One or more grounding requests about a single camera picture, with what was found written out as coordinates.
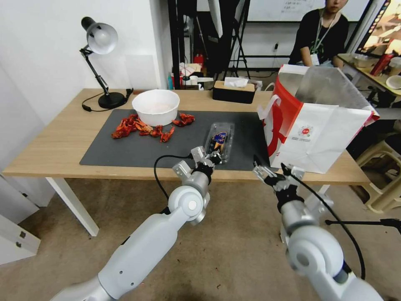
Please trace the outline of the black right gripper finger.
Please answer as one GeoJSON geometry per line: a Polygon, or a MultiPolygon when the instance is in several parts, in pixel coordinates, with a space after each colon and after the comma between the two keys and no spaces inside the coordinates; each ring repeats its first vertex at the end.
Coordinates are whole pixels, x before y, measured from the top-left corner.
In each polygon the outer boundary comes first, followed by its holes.
{"type": "Polygon", "coordinates": [[[282,168],[283,174],[286,177],[292,177],[292,178],[296,179],[297,181],[298,180],[301,181],[305,174],[304,169],[294,166],[292,164],[285,165],[284,163],[281,163],[281,168],[282,168]]]}
{"type": "Polygon", "coordinates": [[[272,184],[275,181],[276,174],[269,168],[263,166],[257,155],[253,156],[253,165],[253,172],[262,182],[265,184],[272,184]]]}

